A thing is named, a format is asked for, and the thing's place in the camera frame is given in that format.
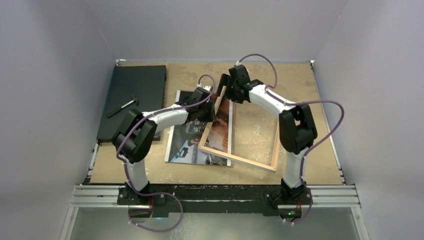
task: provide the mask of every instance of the white wall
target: white wall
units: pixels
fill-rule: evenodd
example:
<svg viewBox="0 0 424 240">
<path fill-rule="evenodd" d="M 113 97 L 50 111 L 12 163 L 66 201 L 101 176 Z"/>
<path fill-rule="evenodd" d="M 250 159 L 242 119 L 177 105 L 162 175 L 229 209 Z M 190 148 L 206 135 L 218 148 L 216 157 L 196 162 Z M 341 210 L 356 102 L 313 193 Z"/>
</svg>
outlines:
<svg viewBox="0 0 424 240">
<path fill-rule="evenodd" d="M 348 0 L 86 0 L 117 58 L 315 59 Z"/>
<path fill-rule="evenodd" d="M 0 3 L 0 239 L 58 239 L 114 65 L 81 0 Z"/>
<path fill-rule="evenodd" d="M 424 239 L 423 9 L 349 1 L 314 65 L 322 98 L 345 106 L 335 146 L 373 240 Z"/>
</svg>

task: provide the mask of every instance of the wooden table surface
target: wooden table surface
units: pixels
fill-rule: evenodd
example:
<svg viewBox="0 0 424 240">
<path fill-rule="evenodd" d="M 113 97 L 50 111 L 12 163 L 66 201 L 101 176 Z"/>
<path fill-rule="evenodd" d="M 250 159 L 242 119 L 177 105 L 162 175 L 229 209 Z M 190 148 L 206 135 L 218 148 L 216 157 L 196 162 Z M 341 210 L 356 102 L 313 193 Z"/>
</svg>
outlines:
<svg viewBox="0 0 424 240">
<path fill-rule="evenodd" d="M 165 106 L 175 102 L 177 90 L 193 91 L 202 74 L 212 75 L 217 84 L 222 73 L 228 73 L 233 63 L 134 63 L 125 66 L 166 65 L 167 80 Z M 274 82 L 274 73 L 267 63 L 246 63 L 249 75 L 265 84 Z M 308 63 L 276 64 L 278 85 L 273 90 L 284 98 L 303 102 L 319 99 L 315 79 Z M 210 84 L 205 78 L 203 85 Z M 233 154 L 271 164 L 277 119 L 263 108 L 245 102 L 234 103 Z M 318 140 L 328 133 L 323 109 L 320 104 L 310 106 L 318 131 Z M 154 142 L 145 158 L 145 166 L 151 183 L 175 184 L 280 184 L 286 165 L 286 152 L 280 148 L 276 173 L 253 166 L 234 162 L 232 167 L 213 165 L 191 165 L 165 162 L 165 153 L 169 137 L 169 128 L 162 132 L 161 141 Z M 115 157 L 113 145 L 99 147 L 91 183 L 124 183 L 124 168 Z M 336 157 L 330 140 L 326 140 L 314 149 L 307 158 L 305 178 L 311 185 L 342 184 Z"/>
</svg>

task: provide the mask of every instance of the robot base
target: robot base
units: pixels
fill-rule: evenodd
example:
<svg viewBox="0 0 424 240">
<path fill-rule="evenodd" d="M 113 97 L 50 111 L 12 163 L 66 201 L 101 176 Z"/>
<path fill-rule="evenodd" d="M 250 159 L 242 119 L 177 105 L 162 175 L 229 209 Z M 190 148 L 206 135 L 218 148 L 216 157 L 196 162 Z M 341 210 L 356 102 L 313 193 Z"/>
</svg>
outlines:
<svg viewBox="0 0 424 240">
<path fill-rule="evenodd" d="M 176 196 L 184 213 L 239 213 L 280 216 L 283 219 L 301 215 L 301 209 L 281 208 L 281 205 L 296 206 L 301 199 L 303 205 L 310 203 L 307 192 L 300 186 L 289 196 L 283 185 L 227 185 L 227 184 L 151 184 L 144 194 L 166 192 Z M 166 218 L 169 213 L 179 213 L 180 207 L 174 198 L 167 195 L 143 197 L 128 186 L 119 189 L 118 205 L 137 206 L 154 204 L 154 210 L 144 217 Z"/>
</svg>

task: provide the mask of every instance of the printed photo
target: printed photo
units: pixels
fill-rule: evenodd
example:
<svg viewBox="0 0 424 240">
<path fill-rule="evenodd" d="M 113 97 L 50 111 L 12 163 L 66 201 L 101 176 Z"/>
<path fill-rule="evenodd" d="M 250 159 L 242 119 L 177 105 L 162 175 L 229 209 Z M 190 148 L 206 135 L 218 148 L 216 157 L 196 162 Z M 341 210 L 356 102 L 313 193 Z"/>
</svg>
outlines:
<svg viewBox="0 0 424 240">
<path fill-rule="evenodd" d="M 190 91 L 178 91 L 175 101 L 189 97 L 191 94 Z M 217 119 L 213 122 L 206 140 L 207 147 L 231 153 L 231 131 L 229 129 L 232 127 L 232 104 L 228 99 L 221 101 L 216 113 Z M 230 166 L 230 160 L 198 150 L 206 125 L 207 122 L 195 120 L 171 127 L 165 162 Z"/>
</svg>

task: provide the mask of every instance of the hammer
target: hammer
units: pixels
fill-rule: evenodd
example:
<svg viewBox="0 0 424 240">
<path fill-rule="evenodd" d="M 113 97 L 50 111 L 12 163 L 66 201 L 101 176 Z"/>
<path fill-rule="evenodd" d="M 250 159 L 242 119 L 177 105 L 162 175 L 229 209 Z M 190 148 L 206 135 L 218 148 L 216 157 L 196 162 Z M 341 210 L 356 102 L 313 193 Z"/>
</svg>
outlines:
<svg viewBox="0 0 424 240">
<path fill-rule="evenodd" d="M 124 104 L 123 106 L 120 106 L 120 107 L 116 108 L 113 111 L 110 111 L 108 114 L 106 114 L 106 118 L 108 119 L 108 118 L 114 116 L 115 114 L 119 113 L 122 109 L 128 107 L 129 105 L 131 105 L 133 103 L 135 103 L 136 106 L 138 106 L 139 105 L 139 99 L 135 95 L 132 95 L 131 97 L 132 97 L 132 100 L 131 101 L 129 101 L 128 103 Z"/>
</svg>

